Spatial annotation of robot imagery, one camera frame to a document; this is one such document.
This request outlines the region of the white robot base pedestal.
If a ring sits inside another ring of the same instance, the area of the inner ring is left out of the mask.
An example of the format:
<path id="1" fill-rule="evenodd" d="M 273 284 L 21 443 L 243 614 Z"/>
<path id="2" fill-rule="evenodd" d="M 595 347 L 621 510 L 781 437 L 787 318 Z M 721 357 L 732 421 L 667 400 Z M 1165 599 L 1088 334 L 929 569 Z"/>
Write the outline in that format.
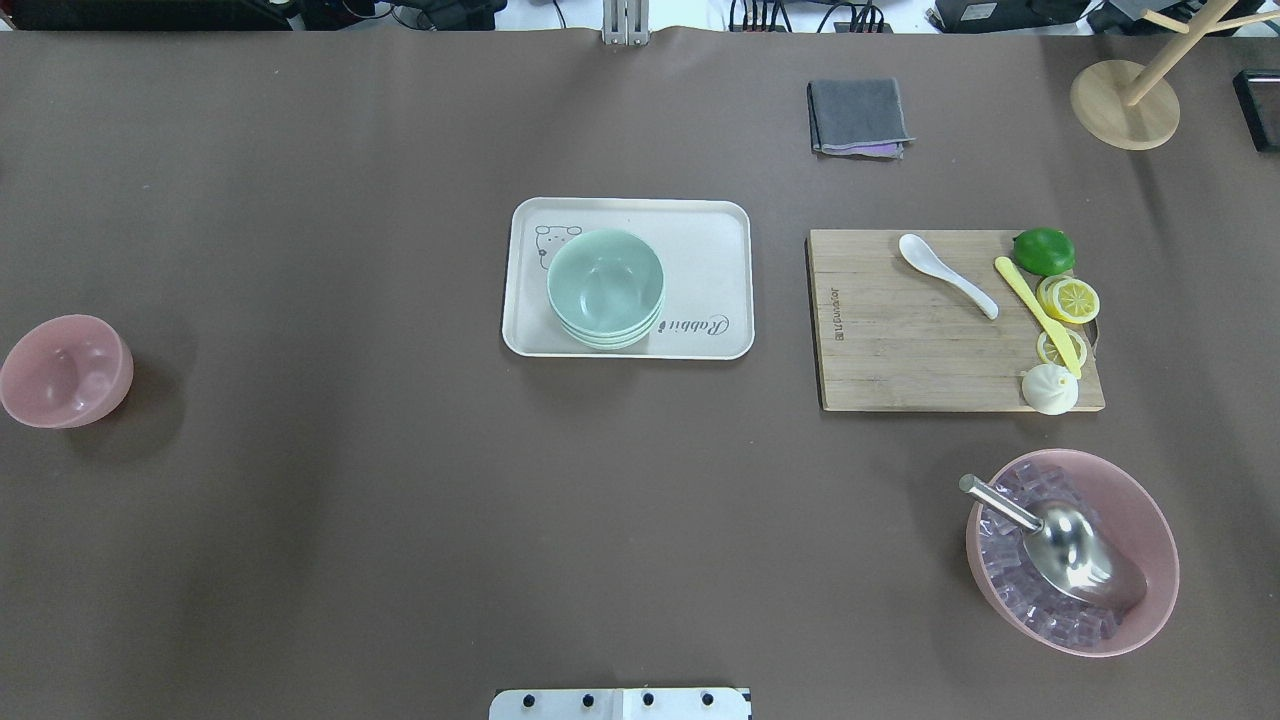
<path id="1" fill-rule="evenodd" d="M 751 719 L 750 691 L 732 687 L 507 689 L 489 719 Z"/>

